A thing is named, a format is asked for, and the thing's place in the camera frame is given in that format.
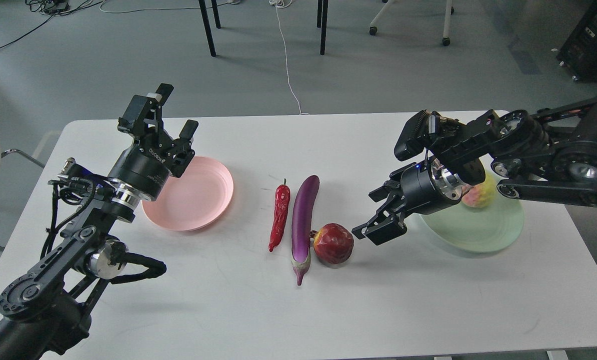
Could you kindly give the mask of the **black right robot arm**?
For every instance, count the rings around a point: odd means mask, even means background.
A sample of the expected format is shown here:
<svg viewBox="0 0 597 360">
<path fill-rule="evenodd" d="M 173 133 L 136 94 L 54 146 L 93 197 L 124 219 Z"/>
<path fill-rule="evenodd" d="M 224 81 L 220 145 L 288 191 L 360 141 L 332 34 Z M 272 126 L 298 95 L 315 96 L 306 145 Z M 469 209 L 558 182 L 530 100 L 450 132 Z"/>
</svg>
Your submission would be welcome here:
<svg viewBox="0 0 597 360">
<path fill-rule="evenodd" d="M 405 234 L 404 219 L 412 214 L 458 204 L 467 186 L 484 182 L 484 155 L 492 158 L 490 168 L 501 177 L 496 189 L 505 198 L 597 208 L 597 95 L 536 114 L 489 110 L 466 124 L 419 111 L 406 121 L 393 153 L 399 161 L 425 157 L 369 192 L 381 206 L 351 232 L 375 245 Z"/>
</svg>

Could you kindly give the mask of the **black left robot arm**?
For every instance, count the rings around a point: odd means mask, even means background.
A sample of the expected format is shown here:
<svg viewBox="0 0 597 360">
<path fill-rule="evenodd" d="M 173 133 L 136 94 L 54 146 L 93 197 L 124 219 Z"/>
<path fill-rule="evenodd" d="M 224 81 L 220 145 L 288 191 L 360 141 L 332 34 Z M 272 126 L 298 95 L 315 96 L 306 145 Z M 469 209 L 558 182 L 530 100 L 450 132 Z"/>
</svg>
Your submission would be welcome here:
<svg viewBox="0 0 597 360">
<path fill-rule="evenodd" d="M 141 201 L 156 201 L 170 177 L 180 178 L 195 156 L 198 122 L 178 138 L 164 129 L 162 108 L 173 92 L 162 83 L 136 95 L 117 129 L 132 137 L 106 176 L 68 158 L 52 187 L 52 215 L 38 262 L 0 293 L 0 360 L 64 354 L 89 336 L 91 313 L 109 284 L 157 278 L 166 265 L 129 252 L 110 234 L 131 223 Z"/>
</svg>

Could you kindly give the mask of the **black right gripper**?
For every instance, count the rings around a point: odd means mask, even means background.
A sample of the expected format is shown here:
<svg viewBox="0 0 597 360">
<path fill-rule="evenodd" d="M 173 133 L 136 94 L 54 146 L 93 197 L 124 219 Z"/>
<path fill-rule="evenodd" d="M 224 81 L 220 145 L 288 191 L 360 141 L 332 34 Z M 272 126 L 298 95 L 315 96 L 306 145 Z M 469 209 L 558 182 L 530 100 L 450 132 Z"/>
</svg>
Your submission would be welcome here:
<svg viewBox="0 0 597 360">
<path fill-rule="evenodd" d="M 429 164 L 408 164 L 388 175 L 380 187 L 369 192 L 372 201 L 383 205 L 367 223 L 354 227 L 351 233 L 357 239 L 369 239 L 380 246 L 408 232 L 404 216 L 434 214 L 460 203 L 463 183 L 447 183 L 438 175 L 445 169 Z"/>
</svg>

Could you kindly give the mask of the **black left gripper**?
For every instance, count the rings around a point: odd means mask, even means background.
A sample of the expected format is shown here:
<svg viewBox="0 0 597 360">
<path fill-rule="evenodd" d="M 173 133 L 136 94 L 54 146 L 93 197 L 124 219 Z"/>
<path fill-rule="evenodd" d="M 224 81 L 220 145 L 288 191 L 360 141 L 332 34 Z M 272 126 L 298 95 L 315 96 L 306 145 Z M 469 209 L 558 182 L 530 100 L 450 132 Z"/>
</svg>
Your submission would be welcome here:
<svg viewBox="0 0 597 360">
<path fill-rule="evenodd" d="M 118 132 L 137 143 L 121 153 L 108 178 L 136 189 L 148 201 L 158 198 L 168 178 L 182 177 L 195 157 L 192 144 L 198 121 L 187 120 L 175 140 L 164 129 L 162 107 L 173 90 L 172 84 L 161 83 L 153 93 L 134 95 L 116 125 Z"/>
</svg>

